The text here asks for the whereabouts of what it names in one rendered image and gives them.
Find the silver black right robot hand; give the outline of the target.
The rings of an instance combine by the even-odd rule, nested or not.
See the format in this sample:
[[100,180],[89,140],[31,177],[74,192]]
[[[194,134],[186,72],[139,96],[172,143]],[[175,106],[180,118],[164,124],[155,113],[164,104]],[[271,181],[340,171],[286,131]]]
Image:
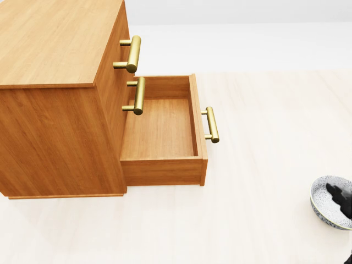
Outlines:
[[340,211],[352,220],[352,195],[343,195],[343,190],[336,185],[326,184],[327,191],[332,195],[332,200],[340,206]]

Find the black white patterned bowl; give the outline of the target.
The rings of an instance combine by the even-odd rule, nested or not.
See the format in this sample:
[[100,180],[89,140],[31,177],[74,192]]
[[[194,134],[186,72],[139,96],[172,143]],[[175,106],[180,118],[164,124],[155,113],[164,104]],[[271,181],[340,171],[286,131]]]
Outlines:
[[352,181],[342,177],[326,175],[316,179],[310,190],[310,202],[315,214],[327,225],[340,230],[352,230],[352,220],[340,211],[340,206],[332,200],[326,184],[336,185],[343,190],[343,195],[352,195]]

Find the wooden cabinet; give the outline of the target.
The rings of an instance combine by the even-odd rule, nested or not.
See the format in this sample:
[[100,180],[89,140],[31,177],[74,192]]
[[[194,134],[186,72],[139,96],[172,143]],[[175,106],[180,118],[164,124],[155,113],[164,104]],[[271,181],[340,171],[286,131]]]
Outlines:
[[0,194],[126,193],[95,84],[122,2],[0,1]]

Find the open empty wooden drawer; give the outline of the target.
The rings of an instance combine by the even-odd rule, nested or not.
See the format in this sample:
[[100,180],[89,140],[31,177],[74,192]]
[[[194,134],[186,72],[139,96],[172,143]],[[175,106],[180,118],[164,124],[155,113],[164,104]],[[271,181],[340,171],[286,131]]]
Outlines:
[[120,162],[127,186],[203,186],[208,157],[195,75],[145,80],[142,115],[126,115]]

